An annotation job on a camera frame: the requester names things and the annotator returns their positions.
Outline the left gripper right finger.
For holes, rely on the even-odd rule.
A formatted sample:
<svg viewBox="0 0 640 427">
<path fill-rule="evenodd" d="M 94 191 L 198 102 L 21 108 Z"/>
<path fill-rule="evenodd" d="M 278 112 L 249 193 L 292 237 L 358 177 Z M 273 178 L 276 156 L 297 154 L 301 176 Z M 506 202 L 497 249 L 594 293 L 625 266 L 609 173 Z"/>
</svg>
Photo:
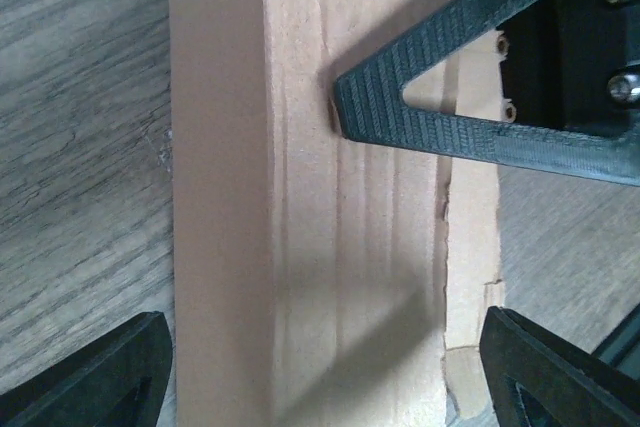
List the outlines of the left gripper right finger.
<svg viewBox="0 0 640 427">
<path fill-rule="evenodd" d="M 639 309 L 588 353 L 512 309 L 491 307 L 481 361 L 501 426 L 637 426 Z"/>
</svg>

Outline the cardboard box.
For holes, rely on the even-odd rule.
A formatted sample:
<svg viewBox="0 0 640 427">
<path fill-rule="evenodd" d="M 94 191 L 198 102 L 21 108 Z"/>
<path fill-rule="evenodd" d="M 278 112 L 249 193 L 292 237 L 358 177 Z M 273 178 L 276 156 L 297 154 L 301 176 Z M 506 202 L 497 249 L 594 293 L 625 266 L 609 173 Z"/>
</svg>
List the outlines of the cardboard box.
<svg viewBox="0 0 640 427">
<path fill-rule="evenodd" d="M 179 425 L 487 409 L 497 168 L 348 141 L 330 92 L 445 1 L 170 0 Z"/>
</svg>

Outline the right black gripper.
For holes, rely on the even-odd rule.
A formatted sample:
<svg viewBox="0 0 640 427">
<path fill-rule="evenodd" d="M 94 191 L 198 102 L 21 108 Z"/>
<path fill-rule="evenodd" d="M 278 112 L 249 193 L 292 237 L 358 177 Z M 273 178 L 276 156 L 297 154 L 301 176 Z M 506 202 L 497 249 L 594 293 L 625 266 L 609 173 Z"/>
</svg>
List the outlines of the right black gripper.
<svg viewBox="0 0 640 427">
<path fill-rule="evenodd" d="M 500 28 L 508 119 L 412 107 L 404 88 Z M 450 0 L 340 75 L 350 140 L 625 185 L 639 182 L 639 0 Z"/>
</svg>

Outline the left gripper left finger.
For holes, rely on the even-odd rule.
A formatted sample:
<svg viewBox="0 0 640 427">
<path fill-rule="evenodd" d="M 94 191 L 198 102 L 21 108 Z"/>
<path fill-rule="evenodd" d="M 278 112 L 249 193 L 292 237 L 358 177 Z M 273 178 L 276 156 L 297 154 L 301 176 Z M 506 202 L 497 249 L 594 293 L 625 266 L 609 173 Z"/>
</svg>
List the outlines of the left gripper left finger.
<svg viewBox="0 0 640 427">
<path fill-rule="evenodd" d="M 162 312 L 143 312 L 1 395 L 3 426 L 155 426 L 173 358 Z"/>
</svg>

